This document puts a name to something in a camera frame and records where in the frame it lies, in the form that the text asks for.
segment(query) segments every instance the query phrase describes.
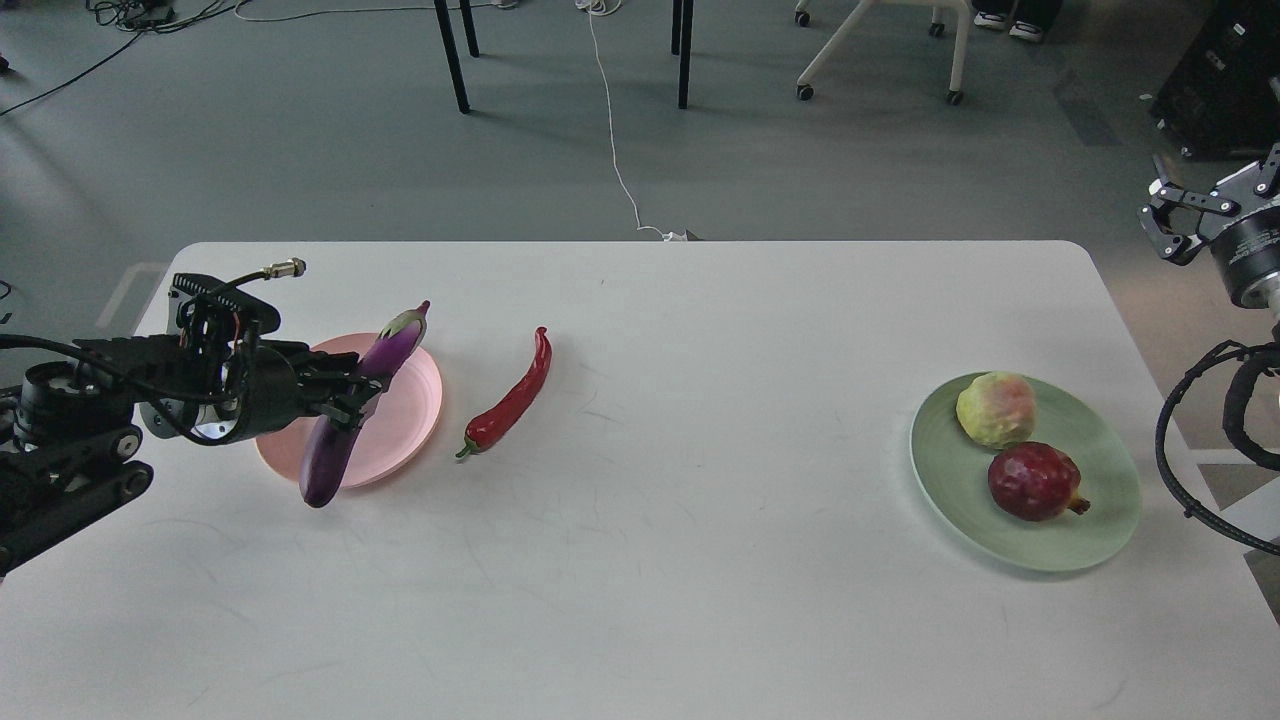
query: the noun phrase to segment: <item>black cable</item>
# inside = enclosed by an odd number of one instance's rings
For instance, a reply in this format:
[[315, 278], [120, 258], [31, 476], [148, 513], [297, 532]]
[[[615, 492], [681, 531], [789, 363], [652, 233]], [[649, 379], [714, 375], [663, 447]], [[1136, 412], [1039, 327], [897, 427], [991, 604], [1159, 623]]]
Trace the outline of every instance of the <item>black cable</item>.
[[201, 297], [206, 297], [209, 295], [218, 295], [220, 292], [224, 292], [224, 291], [239, 287], [239, 286], [242, 286], [242, 284], [244, 284], [247, 282], [270, 279], [270, 277], [271, 277], [270, 273], [268, 273], [266, 270], [255, 270], [255, 272], [248, 273], [246, 275], [241, 275], [241, 277], [238, 277], [238, 278], [236, 278], [233, 281], [228, 281], [228, 282], [224, 282], [224, 283], [221, 283], [219, 286], [215, 286], [212, 290], [206, 290], [204, 292], [198, 292], [198, 293], [188, 297], [186, 301], [183, 301], [182, 305], [178, 306], [177, 322], [179, 323], [179, 325], [182, 327], [182, 329], [188, 329], [187, 325], [191, 323], [189, 310], [191, 310], [191, 304], [192, 302], [200, 300]]
[[87, 69], [87, 70], [84, 70], [83, 73], [81, 73], [81, 74], [78, 74], [78, 76], [73, 77], [72, 79], [69, 79], [69, 81], [67, 81], [67, 82], [64, 82], [64, 83], [59, 85], [58, 87], [54, 87], [52, 90], [46, 90], [45, 92], [41, 92], [40, 95], [37, 95], [37, 96], [35, 96], [35, 97], [32, 97], [32, 99], [29, 99], [29, 100], [23, 100], [22, 102], [18, 102], [18, 104], [17, 104], [17, 105], [14, 105], [13, 108], [6, 108], [5, 110], [0, 110], [0, 118], [3, 118], [3, 117], [5, 117], [5, 115], [8, 115], [9, 113], [13, 113], [13, 111], [14, 111], [14, 110], [17, 110], [18, 108], [23, 108], [23, 106], [26, 106], [26, 105], [31, 105], [31, 104], [32, 104], [32, 102], [35, 102], [36, 100], [41, 100], [41, 99], [44, 99], [44, 97], [49, 97], [50, 95], [52, 95], [52, 94], [58, 92], [59, 90], [61, 90], [61, 88], [64, 88], [64, 87], [69, 86], [70, 83], [73, 83], [73, 82], [76, 82], [76, 81], [78, 81], [79, 78], [82, 78], [82, 77], [87, 76], [88, 73], [91, 73], [91, 72], [93, 72], [93, 70], [96, 70], [96, 69], [101, 68], [102, 65], [105, 65], [105, 64], [106, 64], [106, 61], [108, 61], [108, 60], [110, 60], [111, 58], [115, 58], [115, 56], [116, 56], [116, 55], [119, 55], [120, 53], [124, 53], [125, 50], [128, 50], [128, 49], [129, 49], [129, 46], [131, 46], [131, 45], [133, 45], [134, 42], [137, 42], [140, 37], [142, 37], [142, 33], [138, 33], [138, 35], [134, 35], [133, 37], [131, 37], [131, 38], [129, 38], [129, 41], [128, 41], [128, 42], [125, 42], [125, 44], [124, 44], [123, 46], [120, 46], [120, 49], [119, 49], [119, 50], [116, 50], [115, 53], [111, 53], [111, 54], [110, 54], [110, 55], [108, 55], [106, 58], [102, 58], [101, 60], [99, 60], [97, 63], [95, 63], [95, 64], [93, 64], [93, 67], [91, 67], [90, 69]]
[[[182, 437], [189, 439], [196, 445], [204, 445], [210, 447], [219, 445], [228, 445], [225, 439], [210, 439], [184, 428], [182, 421], [165, 407], [164, 400], [165, 398], [183, 400], [183, 401], [212, 405], [218, 402], [227, 402], [229, 400], [234, 400], [236, 396], [232, 393], [210, 396], [210, 395], [196, 395], [187, 392], [172, 392], [156, 387], [151, 383], [129, 377], [123, 370], [111, 365], [106, 360], [102, 360], [101, 357], [86, 352], [76, 346], [63, 345], [60, 342], [54, 342], [31, 336], [0, 334], [0, 350], [14, 350], [14, 348], [47, 350], [51, 352], [56, 352], [59, 355], [65, 355], [67, 357], [70, 357], [73, 360], [79, 360], [82, 363], [92, 365], [93, 368], [97, 368], [99, 370], [108, 373], [113, 378], [116, 378], [125, 384], [133, 386], [133, 388], [138, 391], [138, 395], [142, 396], [142, 400], [150, 404], [151, 407], [155, 409], [156, 414], [160, 415], [166, 423], [169, 423], [169, 425], [173, 427], [173, 429], [177, 430], [178, 434], [180, 434]], [[22, 387], [18, 386], [17, 388], [9, 388], [9, 391], [12, 389], [18, 389], [20, 392]]]
[[128, 373], [116, 368], [110, 361], [104, 360], [102, 357], [99, 357], [97, 355], [93, 355], [92, 352], [88, 352], [86, 350], [81, 350], [74, 345], [64, 345], [61, 342], [54, 342], [51, 340], [45, 340], [33, 336], [0, 334], [0, 350], [17, 350], [17, 348], [47, 350], [50, 352], [56, 352], [59, 355], [70, 357], [72, 360], [79, 360], [81, 363], [92, 365], [93, 368], [102, 370], [104, 373], [111, 375], [113, 378], [132, 386], [140, 392], [150, 393], [156, 397], [169, 397], [173, 400], [182, 400], [188, 402], [204, 402], [206, 405], [236, 400], [236, 396], [232, 393], [198, 395], [193, 392], [173, 392], [164, 389], [146, 380], [140, 380], [134, 377], [131, 377]]
[[[247, 5], [252, 0], [243, 0], [241, 4], [242, 5]], [[141, 3], [137, 3], [137, 1], [131, 1], [131, 3], [102, 1], [102, 3], [97, 3], [97, 4], [90, 4], [90, 0], [84, 0], [84, 9], [90, 10], [91, 13], [93, 13], [93, 19], [97, 22], [97, 24], [100, 24], [100, 26], [114, 24], [114, 26], [116, 26], [118, 28], [120, 28], [120, 29], [123, 29], [125, 32], [132, 32], [133, 37], [131, 37], [129, 41], [125, 42], [119, 50], [116, 50], [115, 53], [111, 53], [106, 58], [102, 58], [101, 60], [99, 60], [97, 63], [95, 63], [93, 67], [91, 67], [90, 69], [82, 72], [81, 74], [78, 74], [76, 77], [73, 77], [72, 79], [69, 79], [69, 81], [59, 85], [58, 87], [54, 87], [51, 90], [46, 90], [45, 92], [41, 92], [40, 95], [37, 95], [35, 97], [31, 97], [28, 100], [23, 100], [22, 102], [19, 102], [19, 104], [17, 104], [17, 105], [14, 105], [12, 108], [5, 108], [4, 110], [0, 110], [0, 118], [8, 115], [9, 113], [12, 113], [14, 110], [17, 110], [18, 108], [23, 108], [26, 105], [29, 105], [29, 104], [37, 101], [37, 100], [42, 100], [45, 97], [49, 97], [50, 95], [58, 92], [59, 90], [65, 88], [67, 86], [72, 85], [73, 82], [81, 79], [82, 77], [90, 74], [91, 72], [101, 68], [102, 65], [106, 64], [108, 60], [110, 60], [110, 59], [115, 58], [116, 55], [119, 55], [120, 53], [124, 53], [125, 50], [128, 50], [128, 47], [131, 45], [133, 45], [134, 42], [137, 42], [138, 38], [142, 37], [147, 32], [152, 32], [155, 35], [169, 35], [169, 33], [173, 33], [173, 32], [187, 29], [188, 27], [191, 27], [191, 26], [193, 26], [193, 24], [196, 24], [196, 23], [198, 23], [201, 20], [207, 20], [210, 18], [216, 18], [218, 15], [221, 15], [223, 13], [229, 13], [229, 12], [232, 12], [232, 10], [236, 9], [236, 5], [232, 5], [229, 8], [223, 8], [220, 10], [214, 10], [214, 8], [218, 8], [219, 5], [221, 5], [221, 0], [212, 0], [212, 3], [210, 3], [209, 5], [206, 5], [204, 10], [201, 10], [200, 13], [196, 13], [195, 15], [192, 15], [192, 17], [189, 17], [187, 19], [174, 20], [174, 22], [169, 22], [169, 23], [156, 24], [154, 27], [145, 27], [145, 28], [142, 28], [142, 27], [129, 27], [128, 26], [129, 20], [134, 20], [134, 19], [137, 19], [140, 17], [140, 14], [128, 15], [128, 8], [142, 8]], [[111, 12], [113, 17], [110, 19], [108, 19], [106, 22], [104, 22], [102, 18], [105, 17], [105, 14], [108, 12]]]
[[1210, 509], [1204, 507], [1204, 505], [1196, 500], [1196, 497], [1192, 496], [1192, 493], [1188, 492], [1187, 488], [1178, 480], [1178, 477], [1174, 475], [1172, 468], [1169, 465], [1169, 457], [1165, 456], [1165, 437], [1169, 432], [1169, 423], [1174, 416], [1174, 409], [1179, 402], [1181, 402], [1187, 391], [1190, 389], [1192, 383], [1211, 368], [1226, 363], [1228, 360], [1243, 360], [1261, 350], [1274, 347], [1275, 346], [1247, 347], [1239, 342], [1229, 340], [1219, 343], [1217, 347], [1204, 355], [1204, 357], [1202, 357], [1201, 361], [1197, 363], [1190, 370], [1187, 370], [1183, 379], [1174, 386], [1169, 397], [1165, 398], [1165, 405], [1160, 409], [1160, 416], [1156, 419], [1156, 469], [1160, 470], [1160, 478], [1165, 482], [1165, 487], [1169, 488], [1169, 492], [1172, 493], [1174, 498], [1183, 506], [1183, 515], [1187, 518], [1196, 518], [1211, 529], [1234, 539], [1235, 542], [1271, 555], [1280, 555], [1280, 546], [1236, 528], [1231, 523], [1228, 523], [1222, 518], [1215, 515]]

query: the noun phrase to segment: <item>black table leg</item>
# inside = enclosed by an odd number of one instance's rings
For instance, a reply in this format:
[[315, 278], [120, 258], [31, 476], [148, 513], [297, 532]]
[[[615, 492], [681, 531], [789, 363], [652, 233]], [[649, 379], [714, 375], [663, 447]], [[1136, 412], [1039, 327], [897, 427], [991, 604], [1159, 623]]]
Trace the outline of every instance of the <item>black table leg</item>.
[[682, 10], [680, 19], [680, 101], [681, 110], [689, 108], [689, 55], [694, 45], [694, 0], [676, 0]]
[[453, 41], [453, 23], [449, 22], [449, 6], [444, 0], [435, 0], [435, 18], [440, 22], [440, 40], [444, 41], [444, 56], [449, 60], [449, 76], [453, 78], [453, 95], [458, 99], [458, 111], [467, 114], [467, 86], [462, 82], [462, 65], [458, 63], [458, 46]]
[[471, 19], [471, 0], [462, 0], [462, 29], [467, 36], [467, 53], [472, 58], [480, 56], [480, 45], [476, 44], [476, 23]]
[[680, 15], [684, 0], [671, 1], [671, 54], [680, 55]]

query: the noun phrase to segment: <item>white sneaker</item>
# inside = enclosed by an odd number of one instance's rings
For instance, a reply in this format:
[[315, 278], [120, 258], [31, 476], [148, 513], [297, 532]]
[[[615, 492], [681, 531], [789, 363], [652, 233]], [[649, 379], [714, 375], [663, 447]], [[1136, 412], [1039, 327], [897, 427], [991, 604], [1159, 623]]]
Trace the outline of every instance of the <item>white sneaker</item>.
[[973, 24], [987, 29], [1005, 29], [1009, 27], [1009, 15], [1001, 13], [978, 13], [973, 17]]
[[1032, 23], [1018, 20], [1014, 23], [1014, 28], [1009, 31], [1009, 37], [1016, 37], [1027, 42], [1041, 42], [1044, 40], [1044, 31]]

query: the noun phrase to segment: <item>green plate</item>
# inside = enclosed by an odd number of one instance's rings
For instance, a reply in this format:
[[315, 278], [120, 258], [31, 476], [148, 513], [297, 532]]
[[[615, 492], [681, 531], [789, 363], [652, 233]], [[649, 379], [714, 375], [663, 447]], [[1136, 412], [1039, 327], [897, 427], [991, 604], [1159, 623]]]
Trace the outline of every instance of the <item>green plate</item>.
[[1075, 461], [1079, 492], [1093, 505], [1084, 515], [1019, 520], [996, 506], [987, 489], [987, 468], [996, 452], [969, 439], [956, 420], [956, 397], [980, 374], [961, 375], [933, 391], [911, 423], [911, 465], [933, 509], [982, 550], [1032, 570], [1082, 570], [1119, 552], [1133, 537], [1142, 510], [1138, 469], [1120, 437], [1071, 395], [1027, 378], [1037, 406], [1030, 439]]

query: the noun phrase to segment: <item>eggplant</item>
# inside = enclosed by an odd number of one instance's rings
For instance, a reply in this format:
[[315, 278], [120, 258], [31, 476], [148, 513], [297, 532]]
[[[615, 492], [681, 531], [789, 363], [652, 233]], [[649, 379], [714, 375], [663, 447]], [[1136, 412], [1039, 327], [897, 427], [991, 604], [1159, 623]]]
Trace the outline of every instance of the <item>eggplant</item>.
[[[430, 306], [431, 302], [424, 300], [417, 307], [406, 310], [387, 323], [372, 347], [360, 359], [356, 374], [378, 378], [383, 383], [381, 392], [387, 392], [392, 378], [426, 336], [426, 310]], [[381, 392], [365, 404], [365, 420], [378, 409]], [[342, 487], [342, 477], [347, 471], [358, 436], [360, 428], [346, 430], [329, 419], [315, 424], [302, 454], [302, 473], [298, 478], [303, 502], [311, 507], [324, 507], [333, 500]]]

